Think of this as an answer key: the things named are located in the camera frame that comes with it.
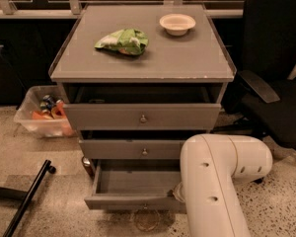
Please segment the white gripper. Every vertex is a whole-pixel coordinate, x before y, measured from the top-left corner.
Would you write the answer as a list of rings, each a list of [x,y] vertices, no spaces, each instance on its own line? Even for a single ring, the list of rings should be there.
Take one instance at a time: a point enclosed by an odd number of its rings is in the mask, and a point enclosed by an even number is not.
[[[173,188],[173,196],[179,202],[185,202],[183,183],[179,183]]]

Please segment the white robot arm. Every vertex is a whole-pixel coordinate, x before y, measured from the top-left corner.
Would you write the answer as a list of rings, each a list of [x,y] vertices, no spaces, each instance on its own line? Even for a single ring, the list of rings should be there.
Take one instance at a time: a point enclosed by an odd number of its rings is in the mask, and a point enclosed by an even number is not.
[[[190,237],[251,237],[234,184],[270,172],[269,148],[250,136],[198,134],[184,143],[180,166],[174,195],[185,204]]]

